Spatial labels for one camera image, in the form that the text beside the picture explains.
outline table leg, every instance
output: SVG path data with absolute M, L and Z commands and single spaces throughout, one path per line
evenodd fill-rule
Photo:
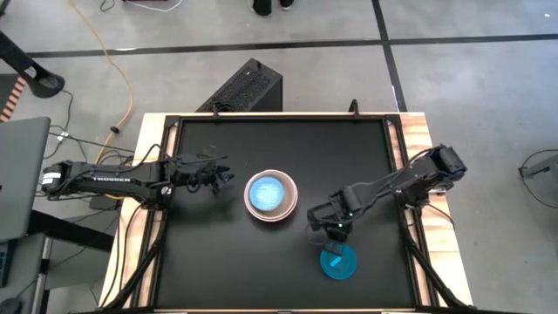
M 54 239 L 76 243 L 80 246 L 105 252 L 111 251 L 112 242 L 114 241 L 114 236 L 32 210 L 28 234 L 33 235 L 37 233 L 43 233 Z

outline bowl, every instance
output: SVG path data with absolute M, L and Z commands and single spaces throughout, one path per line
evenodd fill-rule
M 267 196 L 261 202 L 256 196 Z M 295 210 L 298 190 L 295 182 L 279 170 L 265 170 L 250 178 L 244 188 L 244 203 L 255 218 L 263 222 L 279 222 Z

